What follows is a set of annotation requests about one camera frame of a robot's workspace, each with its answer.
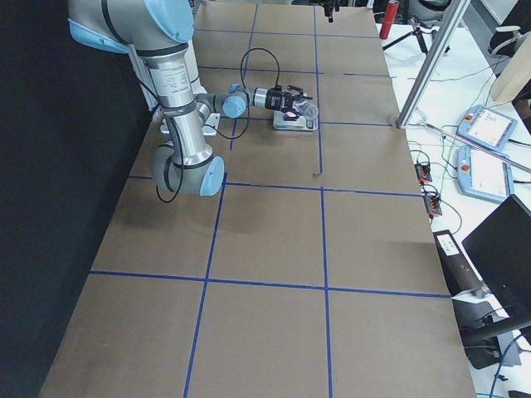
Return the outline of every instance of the black device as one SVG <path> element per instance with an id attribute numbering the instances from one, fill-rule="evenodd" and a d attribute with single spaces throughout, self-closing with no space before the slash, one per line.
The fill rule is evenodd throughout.
<path id="1" fill-rule="evenodd" d="M 452 296 L 459 293 L 483 292 L 480 279 L 461 251 L 449 230 L 434 232 L 435 244 L 445 275 L 446 286 Z"/>
<path id="2" fill-rule="evenodd" d="M 479 327 L 461 325 L 464 346 L 494 346 L 498 344 L 498 336 L 516 329 L 529 336 L 531 211 L 515 195 L 510 195 L 463 240 L 463 247 L 490 291 L 509 315 L 509 318 L 497 322 L 492 317 L 484 317 Z M 492 354 L 483 352 L 482 357 L 481 351 L 476 351 L 476 363 L 473 363 L 475 367 L 481 368 L 493 363 Z"/>
<path id="3" fill-rule="evenodd" d="M 427 26 L 426 24 L 422 23 L 417 17 L 413 16 L 410 19 L 410 22 L 412 23 L 412 31 L 406 33 L 403 36 L 398 37 L 395 41 L 390 42 L 389 44 L 382 47 L 382 49 L 385 51 L 387 48 L 390 48 L 394 46 L 395 44 L 398 44 L 402 40 L 406 40 L 409 36 L 414 36 L 417 38 L 418 46 L 421 48 L 422 53 L 424 55 L 427 55 L 428 53 L 428 47 L 426 46 L 426 41 L 424 40 L 425 34 L 431 34 L 431 32 L 424 32 L 422 28 L 424 29 L 430 29 L 432 27 Z"/>

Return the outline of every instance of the black wall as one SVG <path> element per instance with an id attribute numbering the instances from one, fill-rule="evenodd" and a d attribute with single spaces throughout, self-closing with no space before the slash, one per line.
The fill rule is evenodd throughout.
<path id="1" fill-rule="evenodd" d="M 0 2 L 0 396 L 37 396 L 149 122 L 67 1 Z"/>

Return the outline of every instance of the computer monitor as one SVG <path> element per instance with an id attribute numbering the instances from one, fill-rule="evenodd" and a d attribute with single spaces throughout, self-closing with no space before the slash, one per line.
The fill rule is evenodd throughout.
<path id="1" fill-rule="evenodd" d="M 501 347 L 496 337 L 509 334 L 512 338 L 510 332 L 516 329 L 531 336 L 531 211 L 510 195 L 463 240 L 463 247 L 509 315 L 501 320 L 491 318 L 490 324 L 462 328 L 464 345 L 485 347 L 494 343 Z M 478 350 L 474 353 L 470 360 L 474 359 L 476 368 L 496 361 L 495 356 L 488 358 Z"/>

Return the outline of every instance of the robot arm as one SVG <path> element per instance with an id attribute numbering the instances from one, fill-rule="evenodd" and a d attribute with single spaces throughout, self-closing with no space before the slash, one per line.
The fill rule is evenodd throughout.
<path id="1" fill-rule="evenodd" d="M 305 120 L 314 129 L 317 107 L 301 89 L 286 92 L 233 85 L 225 95 L 195 95 L 185 54 L 193 35 L 187 0 L 69 0 L 72 37 L 99 50 L 126 54 L 134 45 L 146 65 L 171 141 L 159 146 L 151 173 L 167 191 L 215 195 L 225 166 L 205 142 L 202 127 L 210 113 L 241 116 L 249 105 L 280 111 L 284 121 Z"/>

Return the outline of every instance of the table surface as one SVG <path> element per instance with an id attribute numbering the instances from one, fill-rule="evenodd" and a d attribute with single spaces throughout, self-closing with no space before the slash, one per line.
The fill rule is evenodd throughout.
<path id="1" fill-rule="evenodd" d="M 372 13 L 207 2 L 196 24 L 208 91 L 267 47 L 319 130 L 253 109 L 241 139 L 208 139 L 220 194 L 171 205 L 150 132 L 41 396 L 474 396 Z M 274 63 L 245 75 L 271 86 Z"/>
<path id="2" fill-rule="evenodd" d="M 412 28 L 408 26 L 393 26 L 389 38 L 383 44 L 388 44 L 399 36 L 411 31 Z M 431 38 L 429 36 L 426 36 L 426 42 L 428 46 L 431 44 Z M 436 73 L 432 76 L 432 81 L 419 103 L 419 109 L 425 113 L 427 121 L 437 127 L 458 124 L 465 111 L 473 104 L 487 104 L 490 106 L 499 104 L 489 96 L 490 86 L 494 82 L 492 69 L 489 67 L 489 62 L 484 58 L 481 50 L 475 44 L 470 32 L 465 28 L 458 28 L 451 39 L 450 48 L 451 50 L 442 57 L 440 64 L 436 68 Z M 415 37 L 408 37 L 400 44 L 386 50 L 385 57 L 389 72 L 392 76 L 393 89 L 397 97 L 398 106 L 402 108 L 425 57 L 420 52 Z M 508 61 L 504 60 L 506 60 L 505 57 L 500 57 L 499 59 L 494 58 L 494 61 L 490 62 L 494 66 L 496 66 L 498 61 L 500 61 L 500 64 L 502 62 L 505 64 L 508 63 Z M 461 78 L 465 75 L 471 76 L 460 80 L 447 80 Z M 496 106 L 495 109 L 520 121 L 511 103 Z M 416 115 L 412 119 L 412 123 L 415 123 L 418 117 Z M 445 127 L 445 129 L 451 133 L 455 132 L 455 128 L 450 126 Z M 426 129 L 408 128 L 407 138 L 411 150 L 421 149 L 430 156 L 432 162 L 444 162 L 441 158 L 443 145 L 441 143 L 441 137 L 437 133 Z M 531 136 L 522 123 L 518 124 L 512 138 L 531 144 Z M 451 148 L 451 141 L 445 143 L 445 157 L 450 157 L 453 165 L 456 165 L 456 154 L 461 145 L 461 143 L 456 142 L 455 146 Z M 530 151 L 531 149 L 529 148 L 508 143 L 503 153 L 508 154 L 514 161 L 531 167 L 531 162 L 529 161 Z M 412 153 L 412 159 L 417 159 L 417 153 Z M 531 175 L 514 167 L 512 167 L 512 171 L 514 179 L 531 181 Z M 448 201 L 462 216 L 462 227 L 455 234 L 455 239 L 461 243 L 499 204 L 464 196 L 455 179 L 446 177 L 443 181 L 443 172 L 443 167 L 431 168 L 431 175 L 434 179 L 433 184 L 439 190 L 442 187 L 443 200 Z M 531 208 L 530 185 L 515 184 L 515 193 L 528 208 Z M 443 216 L 437 217 L 433 221 L 431 228 L 434 231 L 442 231 L 444 229 L 455 231 L 460 224 L 458 216 L 444 204 L 442 205 L 442 210 Z M 479 301 L 469 295 L 462 296 L 460 299 L 471 302 Z M 491 295 L 487 297 L 487 301 L 493 305 L 493 308 L 501 307 Z M 499 315 L 506 316 L 507 314 L 501 311 Z M 522 343 L 522 345 L 529 349 L 529 345 L 525 343 Z M 506 382 L 498 382 L 495 394 L 506 396 L 509 390 L 531 391 L 531 378 L 529 378 L 529 373 L 531 372 L 531 354 L 529 352 L 523 352 L 520 359 L 523 363 L 522 366 L 503 368 L 502 374 L 507 376 L 509 380 Z M 481 371 L 477 371 L 470 366 L 470 372 L 473 376 L 476 391 L 488 393 L 495 372 L 495 366 L 487 367 Z"/>

